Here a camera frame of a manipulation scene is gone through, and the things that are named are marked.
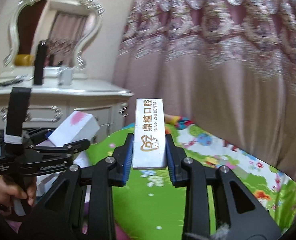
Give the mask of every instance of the metal screw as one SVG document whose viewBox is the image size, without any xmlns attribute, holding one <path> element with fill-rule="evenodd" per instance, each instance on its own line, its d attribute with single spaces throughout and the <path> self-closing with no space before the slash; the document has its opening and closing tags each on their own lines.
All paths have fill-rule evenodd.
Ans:
<svg viewBox="0 0 296 240">
<path fill-rule="evenodd" d="M 107 163 L 113 163 L 113 162 L 115 161 L 115 158 L 112 157 L 112 156 L 109 156 L 109 157 L 107 157 L 107 158 L 105 159 L 105 161 L 106 161 Z"/>
<path fill-rule="evenodd" d="M 190 157 L 184 158 L 184 163 L 191 164 L 192 162 L 193 162 L 192 158 L 190 158 Z"/>
<path fill-rule="evenodd" d="M 229 168 L 227 166 L 221 166 L 220 167 L 220 171 L 222 171 L 223 173 L 228 173 L 229 172 Z"/>
<path fill-rule="evenodd" d="M 69 171 L 75 172 L 79 169 L 78 165 L 73 164 L 69 167 Z"/>
</svg>

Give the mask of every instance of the white box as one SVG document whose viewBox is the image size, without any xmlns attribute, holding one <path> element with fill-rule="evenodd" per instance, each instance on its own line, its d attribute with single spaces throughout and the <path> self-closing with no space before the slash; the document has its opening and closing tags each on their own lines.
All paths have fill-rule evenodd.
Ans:
<svg viewBox="0 0 296 240">
<path fill-rule="evenodd" d="M 141 170 L 166 168 L 165 144 L 162 99 L 137 99 L 133 168 Z"/>
<path fill-rule="evenodd" d="M 91 141 L 99 129 L 100 127 L 92 114 L 73 111 L 48 139 L 55 146 L 62 147 L 67 143 L 82 139 Z"/>
</svg>

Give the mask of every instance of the white cup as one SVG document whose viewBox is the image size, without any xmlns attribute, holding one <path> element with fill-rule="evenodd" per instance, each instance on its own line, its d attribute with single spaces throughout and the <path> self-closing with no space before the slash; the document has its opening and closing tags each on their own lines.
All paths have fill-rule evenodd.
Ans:
<svg viewBox="0 0 296 240">
<path fill-rule="evenodd" d="M 73 68 L 61 66 L 57 73 L 58 85 L 71 85 Z"/>
</svg>

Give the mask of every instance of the yellow object in mirror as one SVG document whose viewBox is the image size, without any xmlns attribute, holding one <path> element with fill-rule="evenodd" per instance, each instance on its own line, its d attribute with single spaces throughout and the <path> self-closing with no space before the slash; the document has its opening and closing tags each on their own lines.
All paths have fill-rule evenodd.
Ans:
<svg viewBox="0 0 296 240">
<path fill-rule="evenodd" d="M 17 54 L 15 59 L 16 66 L 32 66 L 34 56 L 30 54 Z"/>
</svg>

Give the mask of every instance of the black bottle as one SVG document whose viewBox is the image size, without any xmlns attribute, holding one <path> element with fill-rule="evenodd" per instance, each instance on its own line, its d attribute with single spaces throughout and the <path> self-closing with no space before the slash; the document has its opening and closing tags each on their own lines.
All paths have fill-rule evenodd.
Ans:
<svg viewBox="0 0 296 240">
<path fill-rule="evenodd" d="M 48 46 L 46 44 L 46 41 L 39 42 L 35 59 L 35 70 L 33 74 L 34 85 L 42 85 L 47 48 Z"/>
</svg>

